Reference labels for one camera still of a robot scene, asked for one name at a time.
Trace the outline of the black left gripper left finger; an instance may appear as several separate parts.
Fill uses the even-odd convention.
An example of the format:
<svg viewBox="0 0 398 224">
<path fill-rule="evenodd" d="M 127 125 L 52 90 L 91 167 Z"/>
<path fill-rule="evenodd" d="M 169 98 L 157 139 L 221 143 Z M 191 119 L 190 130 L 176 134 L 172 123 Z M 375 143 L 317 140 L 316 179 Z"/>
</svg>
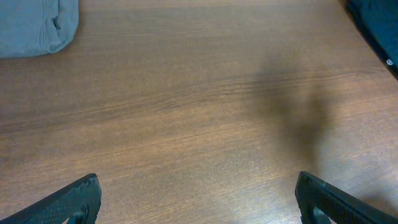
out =
<svg viewBox="0 0 398 224">
<path fill-rule="evenodd" d="M 94 224 L 101 206 L 96 174 L 88 174 L 27 208 L 1 220 L 1 224 Z"/>
</svg>

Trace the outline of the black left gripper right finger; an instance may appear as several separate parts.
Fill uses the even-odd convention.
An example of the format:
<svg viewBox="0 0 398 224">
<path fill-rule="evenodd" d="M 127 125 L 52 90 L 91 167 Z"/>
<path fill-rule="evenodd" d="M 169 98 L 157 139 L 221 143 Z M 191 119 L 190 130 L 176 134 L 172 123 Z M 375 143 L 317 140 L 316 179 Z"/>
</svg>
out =
<svg viewBox="0 0 398 224">
<path fill-rule="evenodd" d="M 301 171 L 295 186 L 295 198 L 303 224 L 396 224 L 388 215 L 339 188 Z"/>
</svg>

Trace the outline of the grey cargo shorts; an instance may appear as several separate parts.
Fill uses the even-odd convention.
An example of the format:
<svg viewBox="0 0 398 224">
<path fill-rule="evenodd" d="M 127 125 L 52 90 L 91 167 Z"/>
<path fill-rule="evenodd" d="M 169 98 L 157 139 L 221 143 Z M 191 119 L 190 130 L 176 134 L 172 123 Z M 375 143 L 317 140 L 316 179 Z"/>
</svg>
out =
<svg viewBox="0 0 398 224">
<path fill-rule="evenodd" d="M 1 58 L 59 52 L 78 23 L 79 0 L 1 0 Z"/>
</svg>

